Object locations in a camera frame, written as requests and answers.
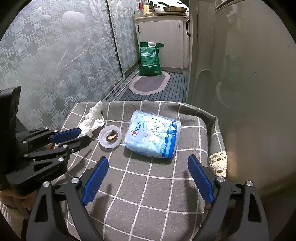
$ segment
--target white crumpled paper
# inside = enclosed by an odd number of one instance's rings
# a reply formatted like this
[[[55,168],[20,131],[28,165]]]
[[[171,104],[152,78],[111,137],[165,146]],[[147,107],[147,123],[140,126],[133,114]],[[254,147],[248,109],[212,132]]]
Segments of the white crumpled paper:
[[[104,117],[102,115],[102,101],[96,103],[96,105],[89,109],[89,113],[85,116],[83,122],[79,124],[79,128],[81,129],[81,133],[78,137],[89,136],[92,138],[93,131],[100,126],[103,126],[105,123]]]

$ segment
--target cabinet door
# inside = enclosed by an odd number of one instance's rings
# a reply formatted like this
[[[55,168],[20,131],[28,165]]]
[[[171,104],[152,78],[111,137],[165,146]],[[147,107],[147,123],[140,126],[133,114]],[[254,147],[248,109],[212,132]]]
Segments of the cabinet door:
[[[183,69],[184,42],[182,21],[151,21],[136,24],[138,42],[165,44],[159,51],[162,67]]]

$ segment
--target yellow bottle label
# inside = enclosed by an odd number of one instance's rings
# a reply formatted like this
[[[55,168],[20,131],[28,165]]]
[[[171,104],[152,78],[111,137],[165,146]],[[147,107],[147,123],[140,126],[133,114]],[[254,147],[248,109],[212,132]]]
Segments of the yellow bottle label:
[[[144,5],[144,15],[150,15],[149,5]]]

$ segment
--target tablecloth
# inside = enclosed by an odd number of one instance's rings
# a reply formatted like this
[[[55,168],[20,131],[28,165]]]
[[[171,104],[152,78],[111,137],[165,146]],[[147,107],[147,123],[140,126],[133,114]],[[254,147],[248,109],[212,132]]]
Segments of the tablecloth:
[[[95,103],[77,103],[63,130],[75,128]],[[95,166],[101,156],[109,160],[109,171],[95,200],[86,209],[105,241],[187,241],[198,231],[204,201],[188,171],[187,159],[195,154],[207,166],[208,156],[224,152],[217,118],[185,103],[162,101],[103,102],[105,126],[116,125],[124,140],[135,110],[181,121],[181,135],[173,158],[158,159],[139,155],[120,144],[106,149],[94,131],[90,145],[73,153],[68,173],[55,184],[80,177]],[[62,203],[70,234],[79,238],[66,202]]]

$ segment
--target plastic bowl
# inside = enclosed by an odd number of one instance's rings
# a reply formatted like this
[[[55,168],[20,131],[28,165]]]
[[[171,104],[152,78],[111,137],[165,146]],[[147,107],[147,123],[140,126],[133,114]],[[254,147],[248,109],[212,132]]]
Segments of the plastic bowl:
[[[110,142],[106,141],[106,137],[110,134],[111,131],[116,131],[117,134],[118,134],[117,140],[115,142],[113,142],[113,143],[110,143]],[[114,125],[106,126],[105,128],[103,128],[100,131],[98,139],[99,139],[99,143],[103,147],[111,149],[111,148],[114,148],[114,147],[116,147],[116,146],[118,146],[120,144],[121,139],[122,139],[122,133],[121,133],[118,126],[114,126]]]

